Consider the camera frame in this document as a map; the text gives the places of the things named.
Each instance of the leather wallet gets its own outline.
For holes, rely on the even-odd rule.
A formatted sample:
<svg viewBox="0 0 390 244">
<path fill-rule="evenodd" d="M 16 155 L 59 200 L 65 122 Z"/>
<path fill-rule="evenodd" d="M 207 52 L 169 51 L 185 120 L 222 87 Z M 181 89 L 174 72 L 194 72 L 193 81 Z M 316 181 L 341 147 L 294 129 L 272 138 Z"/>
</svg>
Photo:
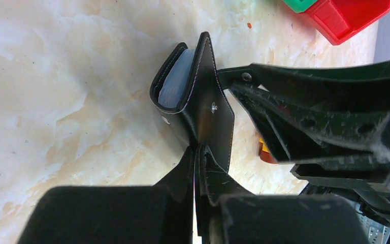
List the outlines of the leather wallet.
<svg viewBox="0 0 390 244">
<path fill-rule="evenodd" d="M 217 78 L 208 32 L 201 33 L 177 106 L 166 108 L 158 102 L 166 77 L 186 49 L 187 45 L 180 43 L 167 58 L 152 82 L 150 98 L 183 147 L 190 146 L 195 151 L 199 144 L 209 146 L 217 164 L 228 172 L 234 113 Z"/>
</svg>

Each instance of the black leather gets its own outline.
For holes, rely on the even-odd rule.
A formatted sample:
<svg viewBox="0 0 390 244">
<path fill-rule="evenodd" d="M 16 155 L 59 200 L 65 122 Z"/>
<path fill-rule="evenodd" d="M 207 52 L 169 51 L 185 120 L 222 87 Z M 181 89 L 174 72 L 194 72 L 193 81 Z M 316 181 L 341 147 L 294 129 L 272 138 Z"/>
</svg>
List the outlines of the black leather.
<svg viewBox="0 0 390 244">
<path fill-rule="evenodd" d="M 185 91 L 177 107 L 165 108 L 158 103 L 165 78 L 185 49 L 185 43 L 177 45 L 162 65 L 150 88 L 150 98 L 184 147 L 191 146 L 195 150 L 198 144 L 208 145 L 218 165 L 228 172 L 234 113 L 220 87 L 207 32 L 201 33 Z M 218 108 L 214 113 L 212 103 Z"/>
<path fill-rule="evenodd" d="M 193 198 L 193 163 L 193 151 L 187 147 L 179 164 L 154 186 L 166 188 L 177 202 L 184 202 L 188 195 Z"/>
<path fill-rule="evenodd" d="M 200 144 L 194 158 L 195 207 L 199 236 L 209 235 L 210 215 L 224 194 L 252 196 L 217 164 L 209 146 Z"/>
</svg>

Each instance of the red plastic container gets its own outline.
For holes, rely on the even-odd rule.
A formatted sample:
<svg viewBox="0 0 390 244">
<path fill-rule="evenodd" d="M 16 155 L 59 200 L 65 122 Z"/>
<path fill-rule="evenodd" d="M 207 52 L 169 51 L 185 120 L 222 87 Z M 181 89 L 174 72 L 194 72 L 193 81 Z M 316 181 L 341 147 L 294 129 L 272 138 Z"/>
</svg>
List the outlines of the red plastic container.
<svg viewBox="0 0 390 244">
<path fill-rule="evenodd" d="M 390 0 L 318 0 L 299 13 L 333 45 L 340 45 L 390 11 Z"/>
</svg>

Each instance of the metal part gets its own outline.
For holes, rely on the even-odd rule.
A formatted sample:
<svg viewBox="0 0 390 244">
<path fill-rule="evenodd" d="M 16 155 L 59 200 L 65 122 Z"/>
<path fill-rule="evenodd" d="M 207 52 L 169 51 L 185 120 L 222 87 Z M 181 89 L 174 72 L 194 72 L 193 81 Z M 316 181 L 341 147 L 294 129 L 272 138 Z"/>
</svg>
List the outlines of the metal part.
<svg viewBox="0 0 390 244">
<path fill-rule="evenodd" d="M 168 119 L 165 118 L 164 116 L 162 116 L 162 120 L 163 120 L 165 123 L 170 124 L 170 122 L 168 121 Z"/>
<path fill-rule="evenodd" d="M 369 239 L 369 244 L 386 244 L 390 236 L 390 228 L 362 215 L 360 222 Z"/>
<path fill-rule="evenodd" d="M 216 112 L 216 110 L 217 110 L 217 105 L 216 105 L 215 102 L 213 102 L 213 103 L 211 104 L 211 113 Z"/>
<path fill-rule="evenodd" d="M 241 78 L 243 78 L 243 80 L 246 82 L 252 81 L 252 76 L 247 72 L 244 72 L 243 74 L 241 74 Z"/>
</svg>

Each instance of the countertop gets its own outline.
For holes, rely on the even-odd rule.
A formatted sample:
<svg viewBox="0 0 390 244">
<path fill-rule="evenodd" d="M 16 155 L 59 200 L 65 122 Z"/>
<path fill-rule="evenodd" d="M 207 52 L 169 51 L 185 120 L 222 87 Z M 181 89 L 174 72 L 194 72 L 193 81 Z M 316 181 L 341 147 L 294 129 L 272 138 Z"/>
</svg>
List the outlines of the countertop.
<svg viewBox="0 0 390 244">
<path fill-rule="evenodd" d="M 15 243 L 60 185 L 152 185 L 183 152 L 150 102 L 179 42 L 209 31 L 217 67 L 373 61 L 377 24 L 332 46 L 277 0 L 0 0 L 0 243 Z M 298 194 L 292 165 L 257 155 L 236 100 L 230 175 L 256 194 Z"/>
</svg>

